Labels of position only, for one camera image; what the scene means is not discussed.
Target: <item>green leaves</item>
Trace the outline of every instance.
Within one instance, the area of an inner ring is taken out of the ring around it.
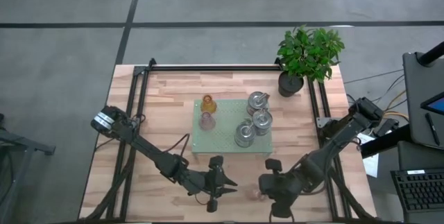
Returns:
[[[286,31],[279,46],[277,54],[290,76],[319,82],[332,77],[331,66],[339,63],[339,53],[345,48],[338,31],[305,30],[305,26]]]

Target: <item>black plant pot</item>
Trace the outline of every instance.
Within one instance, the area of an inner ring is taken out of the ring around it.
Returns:
[[[279,76],[279,94],[281,96],[293,96],[304,86],[304,79],[299,77],[290,77],[289,73],[284,71]]]

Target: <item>potted plant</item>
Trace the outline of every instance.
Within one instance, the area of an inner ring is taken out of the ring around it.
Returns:
[[[323,83],[332,78],[332,65],[339,63],[338,54],[344,43],[338,31],[324,28],[305,30],[304,26],[285,32],[277,54],[284,68],[279,76],[279,93],[291,96],[304,85],[304,77]]]

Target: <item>small object on table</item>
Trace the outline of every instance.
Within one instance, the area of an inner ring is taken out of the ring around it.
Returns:
[[[253,124],[256,127],[256,135],[263,136],[270,131],[273,117],[266,108],[262,108],[253,114]]]
[[[202,103],[200,105],[200,110],[202,112],[209,112],[213,114],[216,112],[217,104],[214,102],[210,95],[204,95],[202,98]]]
[[[202,112],[199,119],[199,126],[202,130],[212,130],[216,126],[216,120],[209,112]]]
[[[263,92],[253,92],[248,97],[247,112],[252,116],[256,111],[265,108],[270,95]]]
[[[436,133],[435,125],[433,124],[432,121],[432,116],[430,116],[429,113],[425,113],[425,118],[430,126],[430,129],[432,130],[433,139],[435,140],[436,145],[440,146],[441,143],[439,141],[438,133]]]
[[[248,148],[253,144],[256,137],[256,128],[253,125],[251,119],[246,119],[236,128],[234,134],[234,141],[237,145],[243,148]]]

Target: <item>computer monitor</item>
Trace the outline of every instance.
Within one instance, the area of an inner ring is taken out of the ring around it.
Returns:
[[[444,115],[444,92],[421,103],[421,108]]]

